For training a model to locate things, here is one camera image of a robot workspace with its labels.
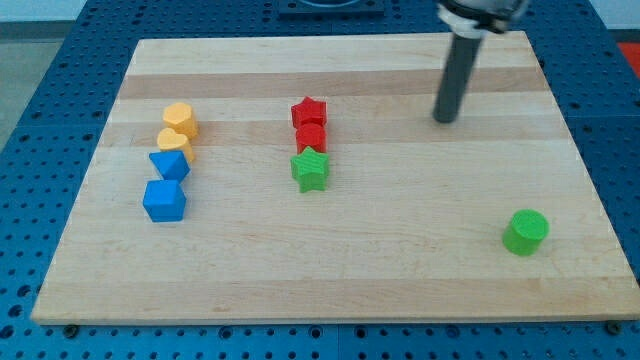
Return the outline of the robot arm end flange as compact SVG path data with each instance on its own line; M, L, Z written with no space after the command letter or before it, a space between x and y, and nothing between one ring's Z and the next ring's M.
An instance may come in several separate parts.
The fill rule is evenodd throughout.
M463 38L503 34L526 12L530 0L438 0L438 17Z

